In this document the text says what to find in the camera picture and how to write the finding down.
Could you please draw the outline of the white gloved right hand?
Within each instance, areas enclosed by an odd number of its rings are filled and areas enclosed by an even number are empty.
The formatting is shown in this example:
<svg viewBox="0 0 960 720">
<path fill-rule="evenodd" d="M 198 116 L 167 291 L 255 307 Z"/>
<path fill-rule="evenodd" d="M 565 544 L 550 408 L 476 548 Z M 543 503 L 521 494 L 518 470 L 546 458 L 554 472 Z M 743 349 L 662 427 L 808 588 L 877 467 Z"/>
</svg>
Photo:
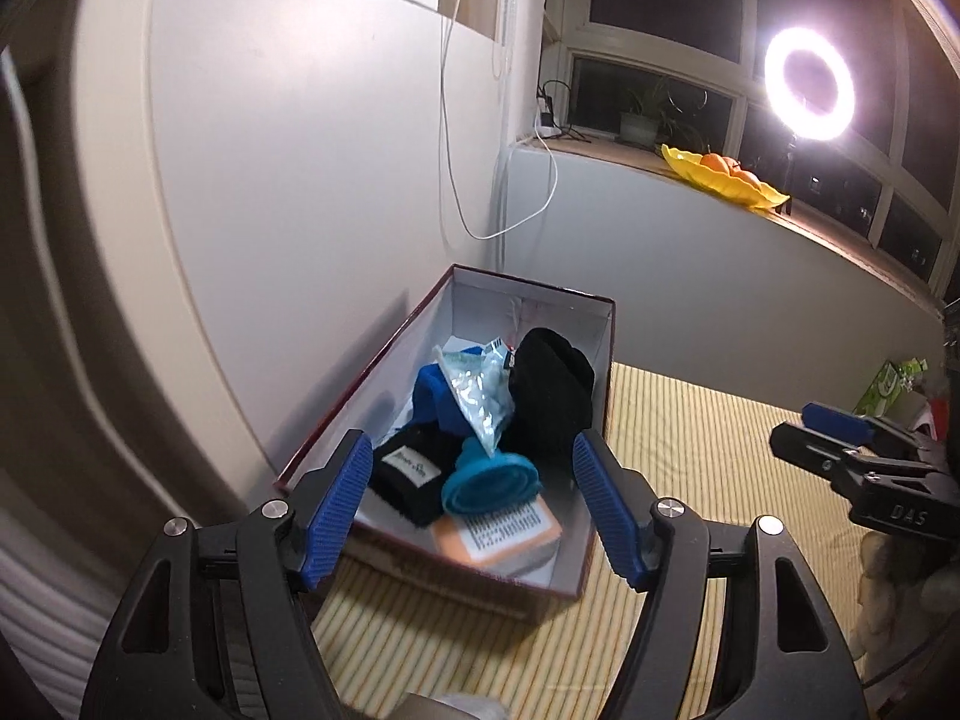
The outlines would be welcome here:
<svg viewBox="0 0 960 720">
<path fill-rule="evenodd" d="M 871 689 L 928 655 L 958 616 L 958 550 L 867 532 L 859 561 L 850 651 Z"/>
</svg>

